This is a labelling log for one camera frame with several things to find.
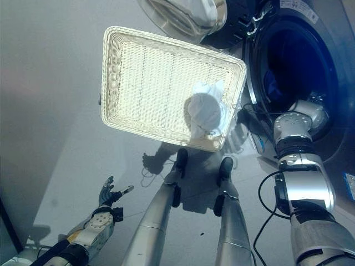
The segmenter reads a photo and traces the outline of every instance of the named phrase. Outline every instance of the black joint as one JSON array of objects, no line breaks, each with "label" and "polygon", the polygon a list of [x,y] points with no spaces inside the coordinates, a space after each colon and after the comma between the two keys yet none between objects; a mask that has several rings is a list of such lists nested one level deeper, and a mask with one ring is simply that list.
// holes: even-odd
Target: black joint
[{"label": "black joint", "polygon": [[79,244],[70,244],[58,256],[66,259],[72,266],[86,266],[89,262],[88,251]]},{"label": "black joint", "polygon": [[320,199],[301,199],[291,201],[294,208],[293,215],[299,223],[307,221],[328,221],[334,222],[335,218],[326,210],[323,200]]},{"label": "black joint", "polygon": [[181,188],[178,186],[175,186],[174,199],[173,199],[173,203],[171,206],[173,206],[174,208],[178,208],[178,206],[180,205],[180,201],[181,201]]},{"label": "black joint", "polygon": [[276,206],[284,214],[290,215],[290,207],[288,205],[287,188],[283,174],[275,177],[275,197]]},{"label": "black joint", "polygon": [[114,208],[113,209],[113,222],[122,222],[123,221],[123,208]]},{"label": "black joint", "polygon": [[315,154],[312,140],[300,136],[280,140],[276,145],[276,152],[279,158],[290,154]]},{"label": "black joint", "polygon": [[216,197],[215,205],[213,206],[213,213],[217,217],[222,216],[222,209],[223,209],[223,203],[224,203],[224,195],[218,195]]}]

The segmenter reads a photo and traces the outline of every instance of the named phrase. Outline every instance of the washing machine drum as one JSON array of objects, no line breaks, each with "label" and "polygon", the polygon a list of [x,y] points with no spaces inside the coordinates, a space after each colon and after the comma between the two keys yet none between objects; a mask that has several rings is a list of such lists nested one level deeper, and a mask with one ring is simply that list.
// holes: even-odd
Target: washing machine drum
[{"label": "washing machine drum", "polygon": [[[311,131],[317,153],[324,161],[339,152],[354,155],[345,146],[354,147],[350,139],[355,140],[355,42],[342,1],[247,1],[237,11],[239,3],[227,1],[225,26],[202,42],[230,48],[245,40],[247,86],[258,106],[254,110],[272,120],[297,100],[320,104],[329,122]],[[263,123],[269,132],[272,122]]]}]

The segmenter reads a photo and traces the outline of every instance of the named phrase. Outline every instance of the white cloth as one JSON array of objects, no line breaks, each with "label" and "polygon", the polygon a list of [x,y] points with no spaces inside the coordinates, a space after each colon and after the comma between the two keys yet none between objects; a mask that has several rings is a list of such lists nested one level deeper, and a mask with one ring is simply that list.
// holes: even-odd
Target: white cloth
[{"label": "white cloth", "polygon": [[191,116],[191,138],[198,139],[203,134],[220,136],[227,124],[227,106],[221,102],[223,80],[212,86],[198,82],[192,92],[193,96],[187,107]]}]

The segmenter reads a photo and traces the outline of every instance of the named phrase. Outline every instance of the rectangular basket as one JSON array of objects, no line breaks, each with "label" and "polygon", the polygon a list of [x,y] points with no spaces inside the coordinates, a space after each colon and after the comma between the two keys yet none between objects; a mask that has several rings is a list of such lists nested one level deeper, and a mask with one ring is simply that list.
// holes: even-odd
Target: rectangular basket
[{"label": "rectangular basket", "polygon": [[[242,60],[198,45],[123,27],[104,35],[102,119],[110,127],[206,151],[223,147],[245,83]],[[191,139],[192,87],[224,81],[228,125],[222,135]]]}]

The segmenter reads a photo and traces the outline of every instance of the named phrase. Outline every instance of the grey wall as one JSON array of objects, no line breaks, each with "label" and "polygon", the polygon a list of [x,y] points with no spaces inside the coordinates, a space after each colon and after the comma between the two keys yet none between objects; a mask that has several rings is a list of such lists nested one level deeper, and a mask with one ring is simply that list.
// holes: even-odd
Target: grey wall
[{"label": "grey wall", "polygon": [[22,241],[78,111],[90,106],[92,119],[100,119],[102,37],[111,25],[159,32],[135,1],[2,1],[2,198],[21,221],[15,226]]}]

